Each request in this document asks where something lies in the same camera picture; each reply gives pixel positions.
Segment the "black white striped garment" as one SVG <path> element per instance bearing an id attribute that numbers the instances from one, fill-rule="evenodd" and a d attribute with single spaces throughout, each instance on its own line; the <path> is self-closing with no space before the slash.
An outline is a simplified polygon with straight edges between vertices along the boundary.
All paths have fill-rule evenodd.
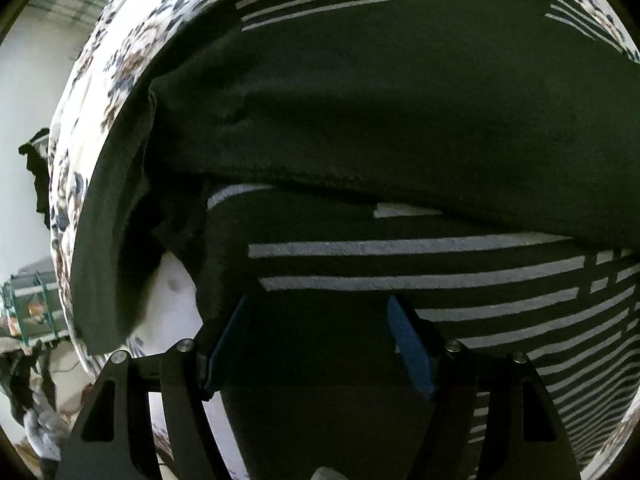
<path id="1" fill-rule="evenodd" d="M 431 479 L 396 298 L 525 352 L 582 472 L 639 385 L 639 60 L 614 39 L 570 0 L 206 6 L 87 188 L 89 351 L 132 334 L 172 252 L 203 325 L 246 300 L 217 393 L 252 478 Z"/>

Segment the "black clothes pile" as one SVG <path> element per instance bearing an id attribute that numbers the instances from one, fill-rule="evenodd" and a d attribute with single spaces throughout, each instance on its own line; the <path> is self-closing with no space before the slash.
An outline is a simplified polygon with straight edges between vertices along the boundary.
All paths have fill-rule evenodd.
<path id="1" fill-rule="evenodd" d="M 18 148 L 18 154 L 26 157 L 26 169 L 34 177 L 36 213 L 42 215 L 43 224 L 47 229 L 50 229 L 49 133 L 49 128 L 41 128 L 31 139 Z"/>

